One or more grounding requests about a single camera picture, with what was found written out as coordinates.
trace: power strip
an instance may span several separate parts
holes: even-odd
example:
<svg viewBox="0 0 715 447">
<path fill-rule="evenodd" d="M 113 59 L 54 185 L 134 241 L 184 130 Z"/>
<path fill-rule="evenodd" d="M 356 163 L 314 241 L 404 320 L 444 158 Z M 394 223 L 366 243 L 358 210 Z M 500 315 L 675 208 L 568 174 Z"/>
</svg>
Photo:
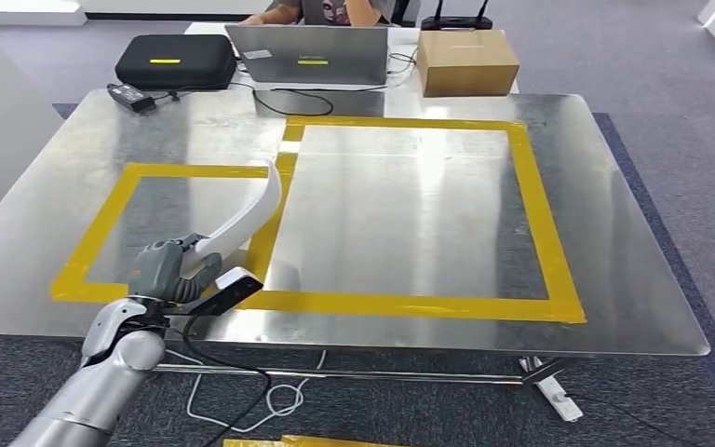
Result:
<svg viewBox="0 0 715 447">
<path fill-rule="evenodd" d="M 536 363 L 539 363 L 538 358 L 534 358 Z M 525 359 L 519 359 L 519 364 L 522 365 L 522 369 L 526 372 L 530 370 Z M 558 379 L 554 375 L 550 375 L 548 378 L 536 382 L 538 389 L 544 394 L 544 397 L 549 400 L 550 405 L 558 412 L 561 419 L 566 422 L 574 422 L 583 416 L 582 410 L 579 409 L 572 398 L 566 397 L 566 390 L 560 386 Z"/>
</svg>

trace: power adapter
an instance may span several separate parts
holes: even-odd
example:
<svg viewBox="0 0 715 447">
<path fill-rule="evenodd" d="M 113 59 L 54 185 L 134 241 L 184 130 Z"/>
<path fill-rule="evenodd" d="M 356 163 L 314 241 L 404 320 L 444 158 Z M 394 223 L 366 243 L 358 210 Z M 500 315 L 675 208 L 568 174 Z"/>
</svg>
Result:
<svg viewBox="0 0 715 447">
<path fill-rule="evenodd" d="M 114 101 L 127 107 L 130 111 L 140 114 L 147 110 L 152 110 L 157 107 L 155 98 L 146 93 L 134 88 L 130 84 L 122 84 L 117 86 L 114 84 L 108 85 L 108 94 Z"/>
</svg>

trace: white curved object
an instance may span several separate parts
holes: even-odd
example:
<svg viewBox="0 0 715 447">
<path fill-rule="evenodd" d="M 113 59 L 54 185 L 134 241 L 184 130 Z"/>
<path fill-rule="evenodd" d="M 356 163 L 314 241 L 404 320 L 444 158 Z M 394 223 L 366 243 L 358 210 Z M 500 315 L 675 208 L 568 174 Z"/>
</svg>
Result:
<svg viewBox="0 0 715 447">
<path fill-rule="evenodd" d="M 219 253 L 222 258 L 227 258 L 273 216 L 281 199 L 281 178 L 273 160 L 266 159 L 265 164 L 267 185 L 263 193 L 212 232 L 209 238 L 199 240 L 193 252 L 185 256 L 183 272 L 198 267 L 201 260 L 210 253 Z"/>
</svg>

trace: yellow tape rectangle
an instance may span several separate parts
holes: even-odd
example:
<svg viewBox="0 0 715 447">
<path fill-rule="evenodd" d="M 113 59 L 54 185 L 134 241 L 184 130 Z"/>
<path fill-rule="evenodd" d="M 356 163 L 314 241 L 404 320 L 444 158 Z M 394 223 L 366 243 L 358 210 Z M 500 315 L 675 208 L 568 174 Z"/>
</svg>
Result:
<svg viewBox="0 0 715 447">
<path fill-rule="evenodd" d="M 290 116 L 283 142 L 299 143 L 306 126 L 344 126 L 412 129 L 499 130 L 506 133 L 520 195 L 547 299 L 510 299 L 453 296 L 414 296 L 382 293 L 261 291 L 238 308 L 289 312 L 381 315 L 423 318 L 506 319 L 583 323 L 572 274 L 560 245 L 558 229 L 546 198 L 535 155 L 524 123 L 459 119 L 372 118 L 353 116 Z M 297 154 L 281 152 L 276 166 L 281 175 L 281 203 L 272 218 L 250 240 L 246 267 L 258 278 L 267 275 L 278 229 L 297 164 Z M 127 294 L 126 284 L 86 283 L 88 267 L 127 204 L 141 177 L 266 177 L 254 167 L 128 164 L 64 268 L 51 284 L 56 301 L 108 303 Z"/>
</svg>

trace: white cable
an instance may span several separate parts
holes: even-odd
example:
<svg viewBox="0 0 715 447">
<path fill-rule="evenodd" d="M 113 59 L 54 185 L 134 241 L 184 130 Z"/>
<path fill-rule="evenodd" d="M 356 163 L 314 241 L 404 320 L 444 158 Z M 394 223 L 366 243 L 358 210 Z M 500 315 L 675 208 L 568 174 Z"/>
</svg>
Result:
<svg viewBox="0 0 715 447">
<path fill-rule="evenodd" d="M 184 354 L 180 354 L 179 352 L 172 351 L 170 349 L 166 349 L 166 352 L 168 352 L 169 354 L 176 356 L 180 359 L 185 359 L 187 361 L 193 362 L 197 365 L 204 365 L 204 362 L 202 362 L 201 360 L 187 357 Z M 324 365 L 325 358 L 327 357 L 327 355 L 328 355 L 328 351 L 326 351 L 326 350 L 322 351 L 322 355 L 319 358 L 319 364 L 317 365 L 318 370 L 322 368 L 322 365 Z M 265 422 L 269 421 L 270 419 L 272 419 L 276 416 L 285 417 L 285 416 L 289 416 L 290 414 L 294 413 L 294 411 L 297 410 L 298 407 L 303 405 L 303 402 L 305 401 L 304 396 L 303 396 L 303 385 L 305 385 L 308 382 L 308 380 L 310 380 L 310 378 L 303 379 L 303 381 L 300 382 L 300 384 L 298 384 L 297 386 L 291 386 L 291 385 L 285 385 L 285 384 L 273 386 L 272 388 L 270 388 L 267 391 L 267 394 L 265 395 L 267 409 L 270 410 L 270 413 L 267 416 L 265 416 L 262 420 L 260 420 L 259 422 L 257 422 L 256 424 L 254 424 L 248 428 L 237 428 L 237 427 L 229 427 L 228 423 L 225 423 L 224 421 L 221 421 L 219 419 L 215 419 L 212 417 L 207 417 L 207 416 L 204 416 L 201 414 L 193 413 L 193 401 L 196 399 L 196 392 L 198 391 L 198 384 L 201 383 L 201 375 L 202 374 L 199 374 L 196 378 L 196 382 L 193 383 L 193 390 L 191 390 L 190 397 L 187 400 L 187 407 L 186 407 L 187 415 L 194 419 L 198 419 L 200 421 L 207 421 L 212 424 L 217 424 L 221 427 L 231 428 L 232 430 L 236 431 L 237 433 L 251 432 L 251 431 L 255 430 L 256 428 L 261 427 Z M 282 408 L 280 410 L 276 410 L 276 407 L 273 405 L 272 396 L 275 391 L 277 391 L 281 388 L 288 388 L 288 389 L 291 389 L 292 391 L 294 391 L 294 403 L 292 403 L 288 407 Z"/>
</svg>

